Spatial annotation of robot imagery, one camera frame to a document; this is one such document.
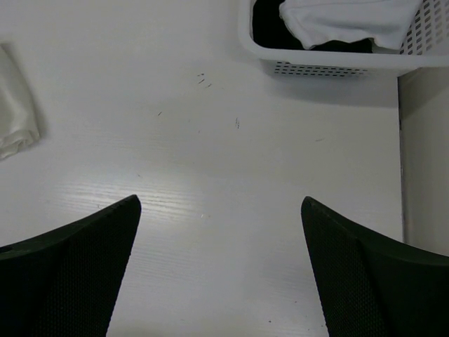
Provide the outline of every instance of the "crumpled white fabric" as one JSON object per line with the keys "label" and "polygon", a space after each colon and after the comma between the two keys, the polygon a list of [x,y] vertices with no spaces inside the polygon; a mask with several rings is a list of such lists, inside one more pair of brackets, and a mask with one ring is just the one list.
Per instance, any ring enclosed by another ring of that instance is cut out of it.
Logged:
{"label": "crumpled white fabric", "polygon": [[0,47],[0,159],[39,139],[34,104],[24,78]]}
{"label": "crumpled white fabric", "polygon": [[371,38],[400,49],[422,0],[286,0],[279,13],[305,49]]}

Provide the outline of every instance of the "black object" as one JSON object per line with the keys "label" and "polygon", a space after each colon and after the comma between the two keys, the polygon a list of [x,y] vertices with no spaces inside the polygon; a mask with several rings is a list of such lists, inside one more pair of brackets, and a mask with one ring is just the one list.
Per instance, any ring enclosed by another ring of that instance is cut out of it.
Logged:
{"label": "black object", "polygon": [[[257,0],[253,7],[253,39],[259,46],[272,49],[303,51],[300,40],[296,39],[279,15],[279,6],[285,0]],[[370,39],[351,44],[329,41],[316,46],[313,51],[339,51],[345,53],[372,53]]]}
{"label": "black object", "polygon": [[302,223],[330,337],[449,335],[448,257],[378,234],[310,197]]}
{"label": "black object", "polygon": [[132,196],[0,247],[0,336],[106,336],[139,219]]}

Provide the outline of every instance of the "folded cloth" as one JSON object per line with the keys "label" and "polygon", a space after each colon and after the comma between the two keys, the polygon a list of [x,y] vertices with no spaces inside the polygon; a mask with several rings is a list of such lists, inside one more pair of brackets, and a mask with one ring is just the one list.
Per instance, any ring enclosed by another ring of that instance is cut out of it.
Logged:
{"label": "folded cloth", "polygon": [[0,47],[0,159],[38,139],[29,89],[18,68]]}
{"label": "folded cloth", "polygon": [[[279,15],[279,5],[284,0],[257,0],[253,7],[253,39],[259,46],[272,49],[303,51],[301,41],[287,29]],[[365,39],[352,44],[329,41],[314,47],[314,51],[338,51],[343,53],[371,53],[371,40]]]}
{"label": "folded cloth", "polygon": [[400,49],[422,0],[286,0],[279,12],[305,49],[371,38]]}

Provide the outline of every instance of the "plastic basket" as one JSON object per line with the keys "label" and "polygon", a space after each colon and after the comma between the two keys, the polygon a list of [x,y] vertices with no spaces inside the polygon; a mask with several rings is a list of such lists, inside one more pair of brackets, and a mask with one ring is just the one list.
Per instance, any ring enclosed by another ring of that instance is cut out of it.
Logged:
{"label": "plastic basket", "polygon": [[288,51],[253,41],[253,6],[241,0],[239,39],[270,74],[318,77],[398,77],[421,67],[449,66],[449,0],[424,0],[399,54]]}

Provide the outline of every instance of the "table surface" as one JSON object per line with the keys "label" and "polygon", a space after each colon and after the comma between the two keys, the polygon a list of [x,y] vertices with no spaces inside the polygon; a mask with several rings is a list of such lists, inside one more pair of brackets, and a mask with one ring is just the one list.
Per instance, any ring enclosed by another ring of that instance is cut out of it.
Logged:
{"label": "table surface", "polygon": [[109,337],[327,336],[300,204],[402,238],[396,79],[267,76],[236,0],[1,6],[42,139],[0,162],[0,245],[136,193]]}

